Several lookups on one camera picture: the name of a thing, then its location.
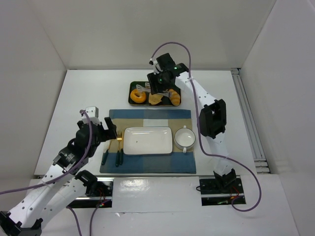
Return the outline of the stainless steel tongs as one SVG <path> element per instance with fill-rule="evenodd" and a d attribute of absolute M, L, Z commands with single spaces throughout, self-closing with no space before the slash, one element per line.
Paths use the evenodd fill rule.
<path fill-rule="evenodd" d="M 142 86 L 140 84 L 136 84 L 136 89 L 139 92 L 151 93 L 151 85 L 149 84 L 149 82 L 145 82 L 144 86 Z M 172 96 L 172 92 L 170 92 L 170 91 L 158 92 L 157 94 L 168 97 L 168 98 L 170 98 Z"/>

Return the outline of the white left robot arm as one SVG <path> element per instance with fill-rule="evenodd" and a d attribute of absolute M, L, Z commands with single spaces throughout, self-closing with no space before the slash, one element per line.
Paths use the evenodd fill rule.
<path fill-rule="evenodd" d="M 0 228 L 8 236 L 39 236 L 47 223 L 77 197 L 92 196 L 99 182 L 83 167 L 102 142 L 116 138 L 116 126 L 105 117 L 106 128 L 97 118 L 77 123 L 75 138 L 61 149 L 45 176 L 28 187 L 29 194 L 9 211 L 1 211 Z"/>

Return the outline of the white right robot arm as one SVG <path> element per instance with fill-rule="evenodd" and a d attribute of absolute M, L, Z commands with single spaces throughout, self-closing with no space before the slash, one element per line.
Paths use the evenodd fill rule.
<path fill-rule="evenodd" d="M 198 136 L 205 137 L 210 156 L 217 159 L 214 168 L 215 178 L 227 185 L 236 179 L 232 161 L 228 159 L 224 133 L 226 126 L 226 103 L 211 96 L 192 76 L 190 69 L 183 63 L 176 64 L 169 53 L 156 59 L 150 58 L 149 64 L 154 71 L 147 75 L 151 92 L 162 93 L 172 87 L 194 99 Z"/>

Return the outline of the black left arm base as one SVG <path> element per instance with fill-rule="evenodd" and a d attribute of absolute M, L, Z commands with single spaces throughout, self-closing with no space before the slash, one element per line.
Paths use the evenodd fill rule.
<path fill-rule="evenodd" d="M 68 206 L 71 208 L 95 208 L 101 204 L 101 208 L 111 208 L 113 204 L 114 179 L 99 178 L 93 193 L 76 198 Z"/>

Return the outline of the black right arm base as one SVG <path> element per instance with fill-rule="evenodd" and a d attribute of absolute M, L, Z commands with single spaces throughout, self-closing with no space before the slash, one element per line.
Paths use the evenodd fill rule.
<path fill-rule="evenodd" d="M 218 175 L 213 177 L 200 177 L 196 191 L 201 195 L 202 206 L 244 205 L 246 198 L 243 183 L 240 177 L 228 177 L 224 182 Z"/>

